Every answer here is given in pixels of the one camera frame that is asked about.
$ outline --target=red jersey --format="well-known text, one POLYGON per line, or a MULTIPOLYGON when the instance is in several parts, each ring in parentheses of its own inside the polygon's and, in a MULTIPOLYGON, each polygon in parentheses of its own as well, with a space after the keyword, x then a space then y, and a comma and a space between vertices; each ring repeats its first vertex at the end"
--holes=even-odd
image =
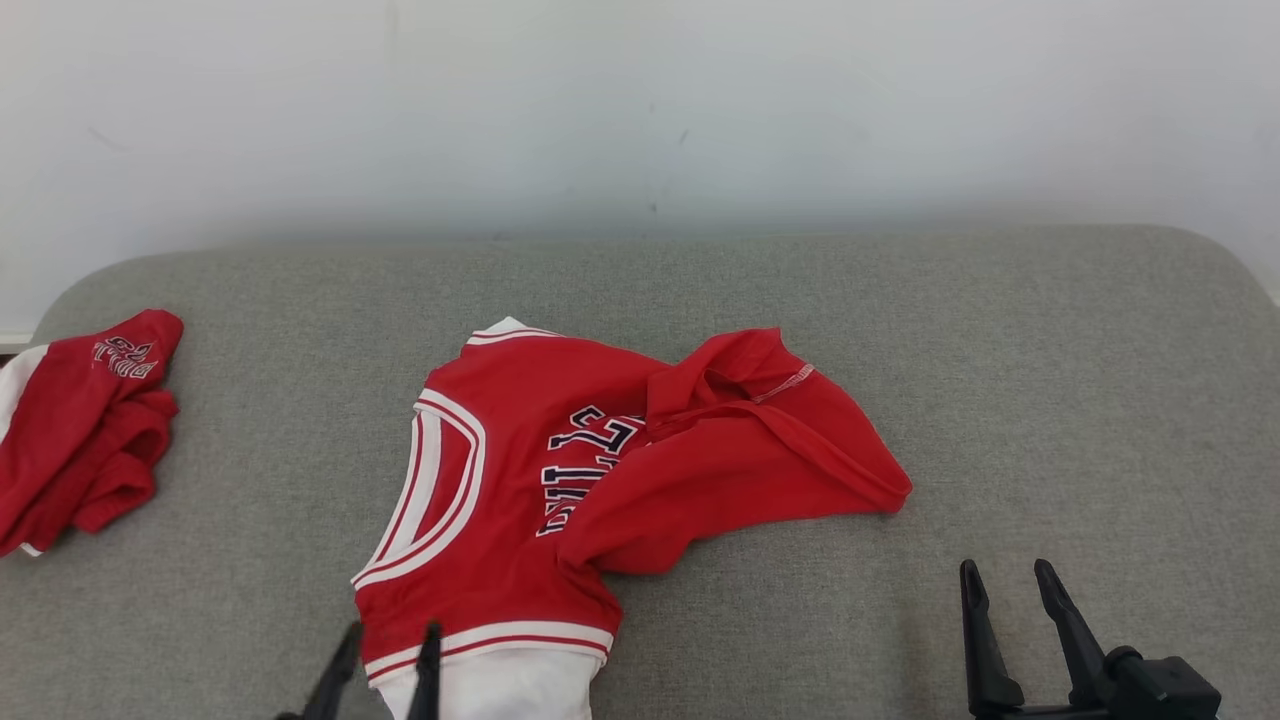
POLYGON ((434 370, 415 410, 404 489, 352 580, 370 685, 397 717, 433 619, 442 717, 589 716, 622 620, 602 571, 662 573, 756 523, 893 512, 911 489, 777 329, 668 365, 508 318, 434 370))

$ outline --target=gray fabric surface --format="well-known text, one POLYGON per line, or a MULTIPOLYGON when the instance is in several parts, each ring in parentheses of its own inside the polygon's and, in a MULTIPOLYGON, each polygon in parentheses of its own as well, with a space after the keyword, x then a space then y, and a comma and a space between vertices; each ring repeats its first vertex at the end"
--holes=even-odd
MULTIPOLYGON (((1152 227, 689 243, 472 243, 136 260, 37 337, 147 307, 187 322, 159 495, 0 561, 0 716, 269 717, 355 616, 411 404, 503 315, 677 360, 781 325, 915 482, 897 516, 709 541, 627 611, 602 720, 964 717, 974 557, 1029 700, 1069 687, 1032 561, 1107 648, 1178 653, 1274 714, 1280 314, 1219 246, 1152 227)), ((357 678, 344 717, 383 717, 357 678)))

